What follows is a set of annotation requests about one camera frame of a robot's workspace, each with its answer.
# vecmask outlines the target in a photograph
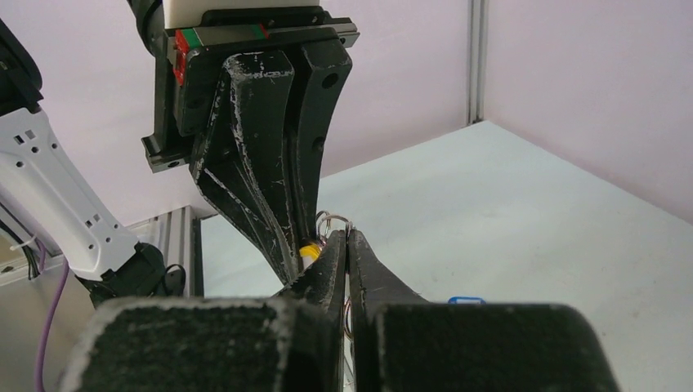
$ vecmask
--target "yellow object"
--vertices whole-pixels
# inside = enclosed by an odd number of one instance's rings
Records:
[[[312,243],[299,249],[298,254],[301,255],[301,257],[310,257],[313,261],[316,261],[318,260],[318,256],[320,256],[320,248]]]
[[[312,243],[299,249],[298,254],[301,255],[301,258],[303,259],[303,269],[306,269],[308,268],[308,265],[311,265],[318,260],[318,256],[320,256],[320,247]]]

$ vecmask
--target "black cable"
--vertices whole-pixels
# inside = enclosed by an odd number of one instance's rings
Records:
[[[23,243],[21,238],[10,229],[9,226],[5,224],[5,222],[0,220],[0,229],[7,233],[10,238],[12,238],[17,244]],[[36,254],[34,251],[32,251],[29,247],[22,247],[22,252],[24,253],[24,257],[26,258],[27,264],[28,264],[28,278],[31,280],[32,278],[37,278],[39,276],[38,273],[38,264],[36,262]]]

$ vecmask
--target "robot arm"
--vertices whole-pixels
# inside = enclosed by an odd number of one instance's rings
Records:
[[[94,305],[170,294],[161,252],[120,225],[65,154],[38,104],[38,68],[1,20],[0,87],[3,192],[51,234]]]

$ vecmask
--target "metal frame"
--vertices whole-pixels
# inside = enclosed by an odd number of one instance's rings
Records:
[[[478,123],[484,119],[488,10],[488,0],[469,0],[467,125]]]
[[[203,296],[199,219],[192,208],[179,208],[153,221],[159,233],[155,245],[163,253],[166,266],[178,264],[186,270],[183,296]]]

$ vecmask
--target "white table surface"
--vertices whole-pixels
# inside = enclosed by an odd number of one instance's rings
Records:
[[[572,305],[623,391],[693,390],[693,226],[493,123],[326,177],[319,209],[430,301]],[[281,288],[222,217],[202,234],[206,296]]]

